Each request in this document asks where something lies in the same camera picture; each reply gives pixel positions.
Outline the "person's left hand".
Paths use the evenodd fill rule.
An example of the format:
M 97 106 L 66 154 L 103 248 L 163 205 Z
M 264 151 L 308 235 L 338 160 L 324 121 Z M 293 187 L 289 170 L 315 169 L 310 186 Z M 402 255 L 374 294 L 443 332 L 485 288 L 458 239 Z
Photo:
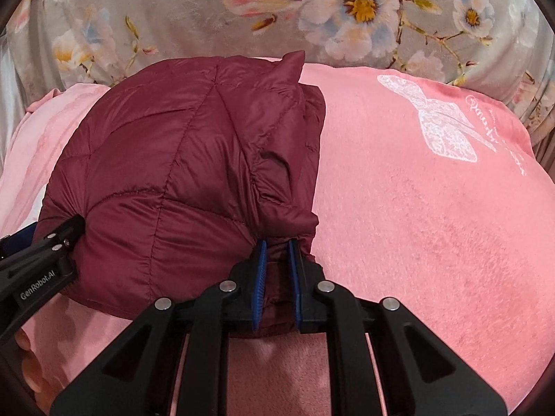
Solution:
M 25 383 L 34 392 L 35 401 L 39 409 L 49 415 L 57 391 L 43 376 L 39 359 L 31 349 L 31 342 L 24 330 L 15 332 L 14 339 L 17 346 L 23 351 L 22 372 Z

